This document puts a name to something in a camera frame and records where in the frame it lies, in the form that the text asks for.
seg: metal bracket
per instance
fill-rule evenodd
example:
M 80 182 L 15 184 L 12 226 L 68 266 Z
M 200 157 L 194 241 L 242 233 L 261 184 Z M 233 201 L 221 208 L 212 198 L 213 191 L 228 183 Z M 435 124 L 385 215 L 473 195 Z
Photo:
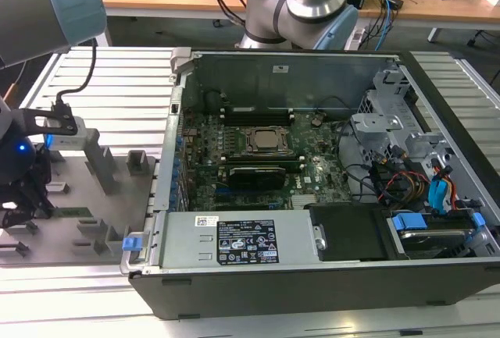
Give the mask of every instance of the metal bracket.
M 172 50 L 170 67 L 175 74 L 182 73 L 192 66 L 191 48 L 179 47 Z

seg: power cable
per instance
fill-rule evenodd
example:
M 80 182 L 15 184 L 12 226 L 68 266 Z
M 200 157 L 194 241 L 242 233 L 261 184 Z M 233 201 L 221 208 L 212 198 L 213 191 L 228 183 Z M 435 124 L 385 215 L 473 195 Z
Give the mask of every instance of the power cable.
M 56 104 L 63 102 L 63 95 L 64 94 L 76 94 L 78 92 L 83 91 L 88 86 L 88 84 L 91 81 L 92 75 L 94 74 L 96 60 L 97 60 L 97 42 L 95 39 L 92 39 L 92 61 L 91 61 L 91 67 L 88 70 L 87 78 L 85 78 L 85 81 L 78 88 L 75 88 L 73 90 L 63 90 L 63 91 L 58 92 L 58 94 L 55 96 L 55 103 Z

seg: desk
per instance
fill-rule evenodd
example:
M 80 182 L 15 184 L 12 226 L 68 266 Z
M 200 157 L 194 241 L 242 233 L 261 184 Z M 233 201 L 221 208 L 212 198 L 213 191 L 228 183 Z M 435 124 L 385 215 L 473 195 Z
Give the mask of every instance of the desk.
M 224 18 L 216 0 L 103 0 L 109 16 L 162 18 Z M 245 9 L 238 0 L 225 0 L 238 14 Z M 408 27 L 500 30 L 500 7 L 485 0 L 403 0 L 397 23 Z M 360 22 L 378 17 L 377 0 L 366 0 L 359 11 Z

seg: blue latch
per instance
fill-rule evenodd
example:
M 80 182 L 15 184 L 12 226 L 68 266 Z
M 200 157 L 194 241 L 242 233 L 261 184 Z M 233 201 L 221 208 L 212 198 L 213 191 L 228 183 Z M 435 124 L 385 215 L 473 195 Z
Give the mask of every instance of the blue latch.
M 392 218 L 396 231 L 426 229 L 427 224 L 421 213 L 407 212 L 399 213 Z
M 142 250 L 142 238 L 141 237 L 123 238 L 122 250 L 124 251 Z
M 432 179 L 429 186 L 429 195 L 427 200 L 429 205 L 439 211 L 440 215 L 445 215 L 444 202 L 446 193 L 448 192 L 448 184 L 444 180 Z
M 485 226 L 486 225 L 486 221 L 484 221 L 484 217 L 482 214 L 480 214 L 479 212 L 474 212 L 472 214 L 472 220 L 474 221 L 474 223 L 476 224 L 477 228 L 480 228 L 482 226 Z

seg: warning label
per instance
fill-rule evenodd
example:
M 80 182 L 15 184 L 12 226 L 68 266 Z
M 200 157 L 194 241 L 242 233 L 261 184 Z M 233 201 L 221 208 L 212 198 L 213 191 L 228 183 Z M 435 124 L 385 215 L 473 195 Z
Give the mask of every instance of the warning label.
M 274 220 L 219 221 L 217 261 L 221 265 L 280 262 Z

